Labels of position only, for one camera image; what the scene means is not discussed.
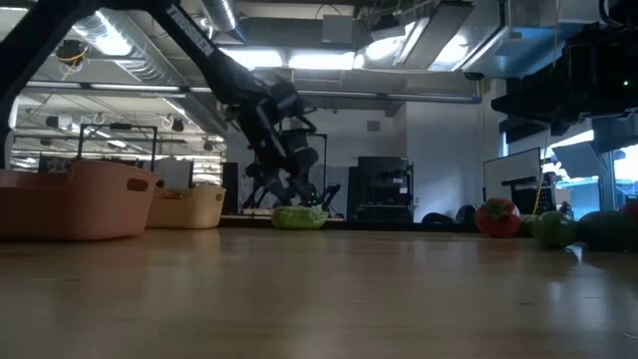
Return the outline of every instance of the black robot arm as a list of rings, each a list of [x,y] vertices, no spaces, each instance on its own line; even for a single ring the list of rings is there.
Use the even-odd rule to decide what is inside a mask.
[[[0,44],[0,116],[12,105],[72,26],[100,8],[149,12],[186,52],[213,93],[231,106],[265,177],[285,169],[293,179],[305,173],[297,149],[275,126],[285,118],[303,118],[303,100],[285,81],[266,85],[219,50],[197,27],[178,0],[40,0]],[[0,122],[0,129],[8,125]],[[279,190],[273,191],[280,196]]]

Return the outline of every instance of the air duct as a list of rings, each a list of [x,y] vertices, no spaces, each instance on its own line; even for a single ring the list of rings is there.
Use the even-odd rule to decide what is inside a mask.
[[[226,33],[241,43],[246,42],[239,31],[239,19],[232,0],[201,0],[201,5],[215,30]]]
[[[131,56],[143,61],[115,61],[144,85],[185,86],[186,80],[168,62],[146,34],[127,15],[101,9],[76,23],[73,29],[105,55]],[[187,94],[183,98],[165,99],[181,115],[198,124],[209,134],[224,135],[226,124],[201,95]]]

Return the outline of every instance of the wooden table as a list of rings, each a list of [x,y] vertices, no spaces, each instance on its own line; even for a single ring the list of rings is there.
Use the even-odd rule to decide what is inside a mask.
[[[638,358],[638,258],[578,249],[238,228],[3,243],[0,358]]]

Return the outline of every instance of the orange basket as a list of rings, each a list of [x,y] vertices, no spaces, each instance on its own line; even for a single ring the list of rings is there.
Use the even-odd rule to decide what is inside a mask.
[[[102,161],[67,175],[0,171],[0,238],[109,239],[141,234],[159,176]]]
[[[200,185],[191,189],[157,188],[149,228],[215,228],[221,218],[226,189]]]

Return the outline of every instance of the ceiling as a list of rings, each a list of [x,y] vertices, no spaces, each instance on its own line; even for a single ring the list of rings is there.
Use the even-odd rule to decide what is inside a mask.
[[[279,0],[251,0],[237,1],[236,7],[240,16],[239,28],[245,30],[246,43],[248,45],[254,44],[276,44],[278,49],[281,49],[284,53],[291,50],[290,44],[295,44],[295,49],[313,49],[313,50],[325,50],[322,47],[320,39],[317,36],[321,35],[322,18],[324,15],[335,15],[341,13],[344,16],[352,16],[355,19],[360,19],[364,24],[364,27],[370,27],[369,19],[373,18],[371,14],[383,14],[392,13],[396,9],[407,9],[417,5],[418,10],[407,12],[409,16],[413,18],[404,17],[401,15],[401,19],[404,22],[414,21],[414,17],[418,14],[421,16],[432,16],[432,9],[439,6],[438,1],[427,1],[427,6],[420,5],[423,0],[417,1],[372,1],[372,0],[334,0],[331,5],[326,5],[319,0],[288,0],[294,1],[294,3],[288,3],[287,1]],[[521,0],[519,3],[538,2],[540,0]],[[15,6],[19,3],[28,4],[28,0],[0,0],[0,38],[4,38],[8,32],[18,23],[18,21],[25,14],[24,11],[8,10],[4,6]],[[443,52],[444,47],[448,44],[447,36],[453,36],[456,32],[458,34],[473,34],[467,36],[467,44],[461,44],[463,47],[467,47],[464,50],[464,54],[467,54],[468,59],[470,56],[474,56],[475,50],[479,52],[480,45],[487,41],[497,41],[497,46],[487,49],[487,55],[479,56],[478,59],[472,61],[468,60],[468,64],[471,66],[464,67],[465,71],[477,71],[481,70],[486,74],[493,74],[495,76],[508,74],[502,67],[503,61],[515,68],[520,61],[508,63],[508,59],[517,59],[524,55],[526,47],[524,41],[528,38],[533,39],[533,35],[526,36],[524,30],[533,25],[529,25],[529,18],[521,18],[519,15],[514,17],[513,15],[508,17],[507,22],[509,25],[504,26],[508,31],[503,36],[503,24],[499,25],[499,13],[504,10],[498,8],[499,2],[493,0],[474,0],[456,2],[455,4],[472,5],[472,11],[460,15],[458,25],[456,27],[450,27],[449,22],[453,21],[453,17],[442,18],[440,16],[439,22],[442,23],[440,28],[432,30],[428,36],[419,35],[421,39],[419,41],[424,42],[425,38],[429,39],[425,43],[417,43],[416,49],[419,49],[420,53],[428,54],[433,60],[436,56],[432,56],[432,51]],[[200,0],[182,0],[181,2],[184,10],[198,22],[204,17],[201,11]],[[507,8],[510,13],[515,13],[511,9]],[[577,15],[573,15],[572,12],[563,10],[565,16],[565,22],[574,21],[573,17],[587,17],[588,13],[580,11]],[[205,80],[201,75],[199,69],[195,66],[193,61],[183,52],[183,50],[175,43],[175,41],[167,36],[164,30],[152,19],[149,14],[140,11],[128,11],[124,14],[120,14],[126,21],[128,21],[128,31],[139,33],[138,39],[142,39],[144,42],[145,53],[156,54],[158,58],[161,58],[165,62],[165,68],[168,71],[174,71],[175,76],[171,77],[170,81],[178,81],[180,85],[191,86],[205,86]],[[435,27],[435,21],[432,20],[432,26],[426,28],[424,31],[430,31],[428,29]],[[523,33],[522,36],[511,36],[514,30]],[[537,31],[535,36],[540,37],[538,43],[544,44],[544,39],[551,32]],[[225,35],[219,35],[215,37],[219,42],[223,44]],[[80,34],[72,30],[67,39],[85,40]],[[533,40],[528,40],[527,43],[531,44]],[[433,44],[440,43],[441,48],[431,48]],[[520,70],[519,73],[529,71],[530,67]],[[367,70],[295,70],[288,68],[270,69],[268,71],[276,72],[279,76],[291,81],[299,90],[309,91],[335,91],[335,92],[367,92],[367,93],[380,93],[380,94],[436,94],[443,96],[456,96],[456,97],[475,97],[478,96],[478,90],[476,83],[467,80],[461,72],[428,72],[427,68],[420,68],[419,66],[397,67],[397,66],[381,66],[378,68],[368,68]],[[262,69],[257,69],[256,72],[263,72]],[[74,71],[69,71],[69,68],[61,64],[55,56],[49,57],[49,59],[39,69],[37,74],[33,78],[34,80],[44,81],[69,81],[69,82],[82,82],[93,84],[139,84],[140,81],[130,75],[123,69],[116,61],[113,61],[113,57],[105,57],[98,49],[90,47],[90,52],[87,55],[87,59],[83,62],[81,68],[77,68]],[[219,114],[219,107],[216,105],[216,100],[212,95],[201,95],[196,99],[200,104],[207,108],[212,113]],[[395,101],[384,100],[356,100],[351,98],[339,98],[339,97],[320,97],[320,96],[308,96],[306,97],[308,106],[313,106],[323,109],[362,109],[362,110],[379,110],[386,111],[388,116],[393,116],[393,109],[399,108]],[[70,114],[73,116],[74,123],[94,123],[94,118],[97,114],[102,114],[99,119],[104,119],[105,124],[114,122],[125,122],[139,125],[152,125],[158,126],[161,132],[160,137],[165,140],[171,140],[173,143],[162,144],[159,146],[159,152],[163,154],[176,154],[176,155],[188,155],[199,154],[206,155],[214,153],[223,159],[225,153],[225,146],[223,144],[215,144],[215,148],[212,152],[205,152],[203,149],[203,142],[205,140],[205,133],[200,127],[189,120],[185,120],[185,128],[182,133],[172,132],[170,129],[164,128],[170,124],[170,119],[182,118],[179,108],[175,107],[174,103],[170,104],[159,97],[131,97],[127,94],[110,93],[108,95],[101,94],[65,94],[64,92],[51,92],[42,91],[24,93],[20,97],[20,112],[18,119],[18,134],[24,135],[24,138],[20,138],[17,143],[18,149],[41,149],[38,139],[31,139],[26,137],[34,136],[57,136],[57,137],[71,137],[77,134],[71,133],[68,130],[47,128],[45,121],[48,116],[57,114]],[[126,138],[131,140],[134,138],[143,139],[143,135],[129,134]],[[150,148],[149,143],[141,142],[137,144],[143,150],[135,150],[129,147],[126,151],[134,153],[138,151],[143,153]],[[60,151],[73,151],[77,148],[77,141],[74,143],[71,140],[56,140],[53,146],[48,146],[46,149],[54,149]],[[87,151],[104,151],[105,142],[95,142],[94,144],[87,145]]]

